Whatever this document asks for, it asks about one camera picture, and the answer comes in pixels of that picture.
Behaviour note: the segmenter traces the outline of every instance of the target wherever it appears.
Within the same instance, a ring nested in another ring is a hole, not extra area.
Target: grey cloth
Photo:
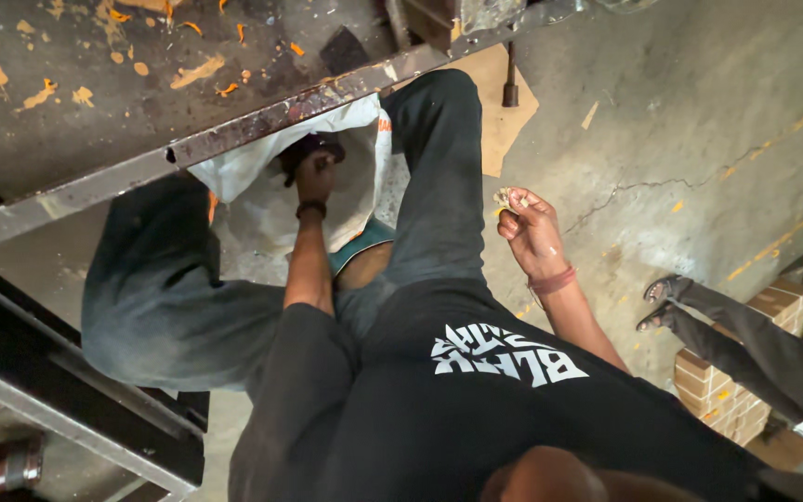
[[[447,278],[485,283],[482,107],[474,83],[458,70],[431,72],[382,106],[411,179],[389,266],[336,299],[339,321],[356,337],[402,286]],[[219,279],[208,205],[208,189],[184,173],[113,201],[82,307],[83,353],[99,371],[144,387],[247,387],[255,395],[284,289]]]
[[[672,306],[662,323],[697,356],[760,397],[786,418],[803,421],[803,339],[769,317],[692,279],[669,281],[670,299],[695,308],[737,336],[742,345]]]

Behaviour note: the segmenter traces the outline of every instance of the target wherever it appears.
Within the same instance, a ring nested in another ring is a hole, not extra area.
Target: cardboard sheet
[[[500,105],[507,81],[507,48],[503,44],[488,47],[437,70],[447,68],[467,73],[478,87],[479,101],[482,102],[482,173],[499,177],[504,166],[504,155],[513,146],[519,131],[538,110],[538,100],[517,68],[519,106],[504,108]],[[410,80],[401,82],[395,88],[408,82]]]

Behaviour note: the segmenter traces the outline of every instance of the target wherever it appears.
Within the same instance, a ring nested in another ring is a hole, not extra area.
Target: stack of cardboard boxes
[[[803,329],[801,284],[777,279],[747,304],[793,335],[799,335]],[[739,340],[723,326],[713,327]],[[687,409],[740,446],[764,430],[770,415],[769,405],[686,348],[675,358],[675,386]]]

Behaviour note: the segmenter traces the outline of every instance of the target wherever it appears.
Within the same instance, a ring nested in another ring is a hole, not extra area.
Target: foot
[[[680,279],[679,275],[669,275],[664,279],[659,279],[650,284],[650,287],[643,293],[643,299],[651,304],[659,300],[667,300],[671,298],[672,283]]]
[[[663,305],[659,310],[653,312],[650,315],[647,315],[643,318],[643,320],[637,324],[637,330],[640,332],[654,330],[656,328],[661,328],[662,324],[662,316],[667,313],[667,311],[671,308],[670,304]]]

